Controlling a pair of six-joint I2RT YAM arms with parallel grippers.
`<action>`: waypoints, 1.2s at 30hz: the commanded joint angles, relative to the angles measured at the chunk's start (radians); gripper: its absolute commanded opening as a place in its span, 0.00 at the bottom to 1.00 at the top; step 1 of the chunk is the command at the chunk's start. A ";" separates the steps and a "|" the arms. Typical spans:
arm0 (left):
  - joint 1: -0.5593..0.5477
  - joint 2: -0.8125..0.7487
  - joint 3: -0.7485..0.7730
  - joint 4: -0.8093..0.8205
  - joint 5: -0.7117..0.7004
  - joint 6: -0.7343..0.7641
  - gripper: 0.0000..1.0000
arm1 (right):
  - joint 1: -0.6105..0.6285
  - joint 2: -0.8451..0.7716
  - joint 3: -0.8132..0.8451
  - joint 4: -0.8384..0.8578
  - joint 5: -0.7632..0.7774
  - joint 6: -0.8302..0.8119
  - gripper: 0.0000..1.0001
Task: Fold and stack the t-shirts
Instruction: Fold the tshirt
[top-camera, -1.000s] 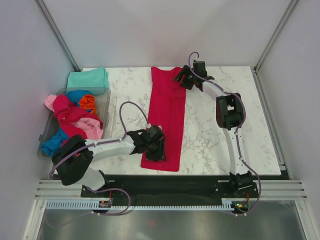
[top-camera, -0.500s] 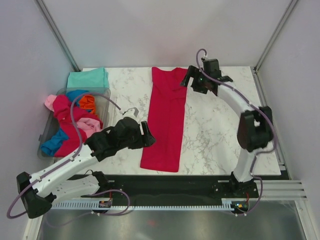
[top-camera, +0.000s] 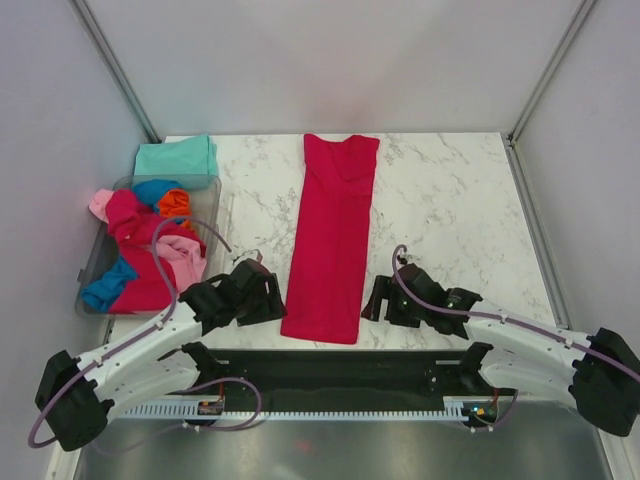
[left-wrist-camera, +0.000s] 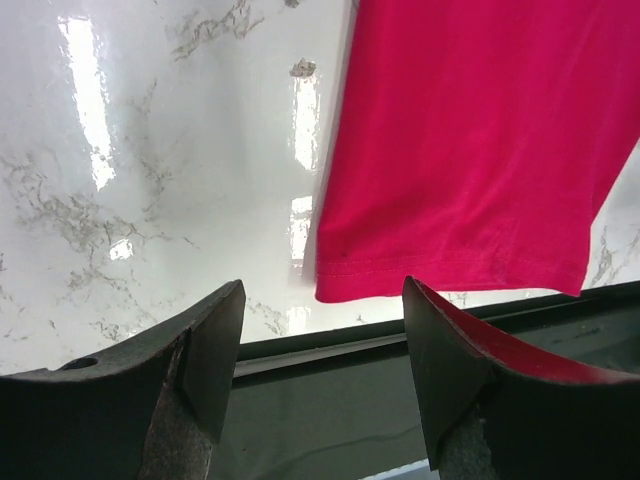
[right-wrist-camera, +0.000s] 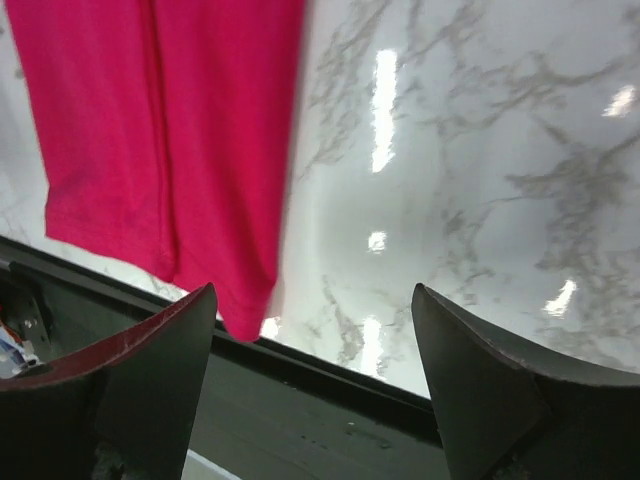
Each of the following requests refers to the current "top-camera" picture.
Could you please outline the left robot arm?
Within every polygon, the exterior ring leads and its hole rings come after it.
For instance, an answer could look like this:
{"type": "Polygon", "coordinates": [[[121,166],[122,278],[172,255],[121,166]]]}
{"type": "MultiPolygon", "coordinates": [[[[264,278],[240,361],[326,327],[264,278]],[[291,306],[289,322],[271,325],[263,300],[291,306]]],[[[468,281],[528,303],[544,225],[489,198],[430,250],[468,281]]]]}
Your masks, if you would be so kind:
{"type": "Polygon", "coordinates": [[[66,452],[94,441],[121,414],[173,393],[208,393],[224,379],[202,343],[215,329],[286,314],[276,274],[253,259],[191,285],[173,303],[115,342],[46,363],[35,403],[66,452]]]}

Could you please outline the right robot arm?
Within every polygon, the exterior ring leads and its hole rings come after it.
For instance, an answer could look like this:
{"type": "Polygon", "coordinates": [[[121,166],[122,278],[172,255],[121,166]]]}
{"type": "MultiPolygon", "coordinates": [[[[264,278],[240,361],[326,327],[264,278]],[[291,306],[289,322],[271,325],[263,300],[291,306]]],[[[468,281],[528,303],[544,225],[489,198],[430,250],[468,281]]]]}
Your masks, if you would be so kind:
{"type": "Polygon", "coordinates": [[[515,315],[476,292],[443,288],[415,264],[377,276],[361,315],[470,341],[457,371],[469,393],[491,386],[545,397],[618,437],[639,415],[639,358],[612,330],[585,334],[515,315]]]}

